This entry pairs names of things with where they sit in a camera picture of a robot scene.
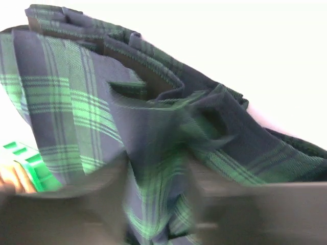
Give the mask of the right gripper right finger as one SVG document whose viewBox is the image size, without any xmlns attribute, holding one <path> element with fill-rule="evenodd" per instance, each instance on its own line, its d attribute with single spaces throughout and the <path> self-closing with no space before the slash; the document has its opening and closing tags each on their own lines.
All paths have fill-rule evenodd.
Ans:
<svg viewBox="0 0 327 245">
<path fill-rule="evenodd" d="M 202 244 L 326 244 L 326 183 L 257 187 L 188 162 L 193 232 Z"/>
</svg>

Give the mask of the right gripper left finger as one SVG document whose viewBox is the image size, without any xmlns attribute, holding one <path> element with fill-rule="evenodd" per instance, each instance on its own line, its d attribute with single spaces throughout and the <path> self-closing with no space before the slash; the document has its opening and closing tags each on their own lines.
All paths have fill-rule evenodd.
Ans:
<svg viewBox="0 0 327 245">
<path fill-rule="evenodd" d="M 1 187 L 1 244 L 123 244 L 128 157 L 58 191 L 16 194 Z"/>
</svg>

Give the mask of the dark green plaid skirt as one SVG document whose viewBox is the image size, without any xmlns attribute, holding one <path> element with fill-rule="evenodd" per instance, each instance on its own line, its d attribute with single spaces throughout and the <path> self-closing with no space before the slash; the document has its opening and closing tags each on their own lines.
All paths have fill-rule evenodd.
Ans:
<svg viewBox="0 0 327 245">
<path fill-rule="evenodd" d="M 1 32 L 1 85 L 61 189 L 128 157 L 123 244 L 202 244 L 188 162 L 242 186 L 326 183 L 326 151 L 260 126 L 248 101 L 138 32 L 31 5 Z"/>
</svg>

